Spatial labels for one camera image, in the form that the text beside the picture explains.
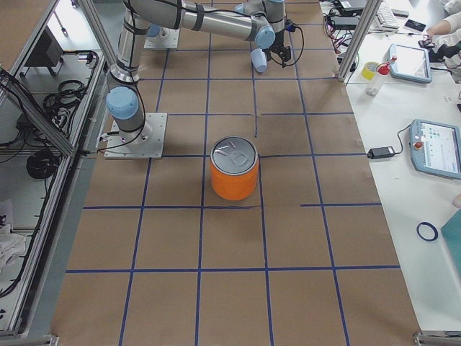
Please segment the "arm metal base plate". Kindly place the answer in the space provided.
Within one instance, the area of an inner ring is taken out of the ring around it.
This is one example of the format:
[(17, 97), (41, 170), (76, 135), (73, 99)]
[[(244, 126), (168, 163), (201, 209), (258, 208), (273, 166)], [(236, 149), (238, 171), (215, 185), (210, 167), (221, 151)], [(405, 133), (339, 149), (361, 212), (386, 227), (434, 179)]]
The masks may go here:
[(145, 50), (177, 49), (180, 29), (152, 27), (144, 43)]
[(146, 122), (140, 135), (138, 132), (120, 131), (113, 120), (111, 131), (117, 134), (107, 141), (108, 149), (104, 150), (106, 159), (160, 159), (164, 149), (167, 114), (148, 112)]

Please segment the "person's hand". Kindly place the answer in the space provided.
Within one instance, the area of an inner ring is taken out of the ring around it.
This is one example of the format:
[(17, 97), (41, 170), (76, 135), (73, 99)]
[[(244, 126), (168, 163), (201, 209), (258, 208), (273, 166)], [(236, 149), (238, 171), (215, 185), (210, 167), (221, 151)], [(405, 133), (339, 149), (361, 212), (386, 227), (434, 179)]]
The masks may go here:
[(435, 25), (432, 25), (431, 27), (429, 27), (426, 30), (426, 34), (429, 37), (433, 37), (437, 35), (446, 35), (450, 32), (450, 30), (451, 30), (450, 23), (445, 20), (442, 20), (436, 23)]

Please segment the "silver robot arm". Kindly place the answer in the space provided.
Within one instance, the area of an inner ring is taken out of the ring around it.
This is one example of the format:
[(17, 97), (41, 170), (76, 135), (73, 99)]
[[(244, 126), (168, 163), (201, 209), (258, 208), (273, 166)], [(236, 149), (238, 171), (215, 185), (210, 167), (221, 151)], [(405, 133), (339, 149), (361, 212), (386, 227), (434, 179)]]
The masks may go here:
[[(202, 21), (202, 5), (187, 1), (125, 1), (117, 60), (107, 75), (107, 109), (117, 123), (122, 145), (148, 136), (143, 101), (138, 94), (140, 54), (151, 25), (171, 30)], [(186, 14), (192, 20), (186, 20)]]
[(286, 17), (283, 1), (245, 1), (235, 9), (218, 9), (193, 1), (135, 1), (138, 15), (161, 27), (186, 28), (252, 42), (270, 61), (278, 55), (279, 65), (288, 65), (291, 48), (285, 32), (294, 28)]

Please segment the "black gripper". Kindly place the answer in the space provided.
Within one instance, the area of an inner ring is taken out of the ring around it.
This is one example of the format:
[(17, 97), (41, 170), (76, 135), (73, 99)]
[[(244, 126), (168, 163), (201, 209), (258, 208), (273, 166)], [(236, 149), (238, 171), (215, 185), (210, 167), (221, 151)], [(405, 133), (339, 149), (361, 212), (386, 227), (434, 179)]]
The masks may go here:
[(290, 46), (285, 45), (285, 31), (281, 30), (275, 34), (275, 41), (269, 48), (265, 50), (267, 62), (272, 60), (272, 54), (280, 58), (280, 66), (287, 67), (290, 61)]

